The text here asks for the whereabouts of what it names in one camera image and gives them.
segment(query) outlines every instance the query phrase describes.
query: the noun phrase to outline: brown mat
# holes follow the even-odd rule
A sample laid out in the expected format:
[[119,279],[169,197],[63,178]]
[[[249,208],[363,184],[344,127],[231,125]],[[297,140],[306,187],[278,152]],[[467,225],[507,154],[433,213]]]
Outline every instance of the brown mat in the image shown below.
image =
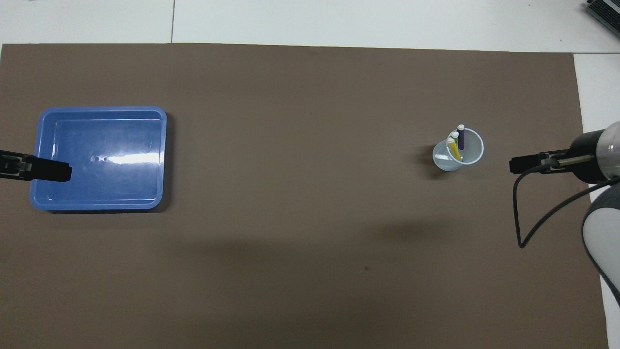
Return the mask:
[[[570,54],[5,45],[2,148],[51,106],[169,113],[152,214],[52,214],[0,181],[7,348],[604,348],[587,200],[520,250],[512,156],[582,133]],[[432,162],[457,124],[485,140]],[[586,186],[532,175],[529,228]]]

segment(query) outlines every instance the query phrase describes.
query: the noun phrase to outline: blue plastic tray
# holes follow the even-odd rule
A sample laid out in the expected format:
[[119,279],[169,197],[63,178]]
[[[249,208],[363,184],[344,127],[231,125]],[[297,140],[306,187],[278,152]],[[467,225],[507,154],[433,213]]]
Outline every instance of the blue plastic tray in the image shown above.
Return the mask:
[[65,183],[33,180],[42,210],[151,209],[161,201],[166,113],[160,107],[67,107],[39,118],[35,156],[69,163]]

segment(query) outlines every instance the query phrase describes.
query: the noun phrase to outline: pen holder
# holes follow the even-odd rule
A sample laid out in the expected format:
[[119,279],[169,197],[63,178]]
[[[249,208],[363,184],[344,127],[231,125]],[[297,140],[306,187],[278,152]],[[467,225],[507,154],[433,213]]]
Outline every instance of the pen holder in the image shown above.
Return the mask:
[[473,165],[482,158],[484,153],[484,142],[482,137],[472,130],[464,129],[465,132],[465,149],[459,150],[462,160],[456,159],[448,148],[448,138],[444,138],[435,145],[433,149],[433,161],[437,167],[444,171],[454,171],[463,165]]

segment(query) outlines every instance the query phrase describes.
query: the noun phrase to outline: white table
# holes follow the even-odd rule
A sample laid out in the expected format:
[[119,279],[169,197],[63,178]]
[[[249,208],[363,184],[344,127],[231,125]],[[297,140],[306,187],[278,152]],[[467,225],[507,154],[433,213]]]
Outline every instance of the white table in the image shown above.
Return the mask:
[[[588,132],[620,120],[620,39],[584,7],[579,0],[2,0],[0,48],[211,42],[572,52]],[[609,347],[620,349],[620,309],[601,284]]]

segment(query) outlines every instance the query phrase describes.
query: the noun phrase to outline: purple marker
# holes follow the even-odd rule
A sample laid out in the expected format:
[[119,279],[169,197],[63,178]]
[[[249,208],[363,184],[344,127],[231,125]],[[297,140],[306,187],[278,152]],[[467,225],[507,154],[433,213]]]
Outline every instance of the purple marker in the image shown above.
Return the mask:
[[458,125],[456,131],[459,133],[459,150],[463,150],[465,149],[465,125]]

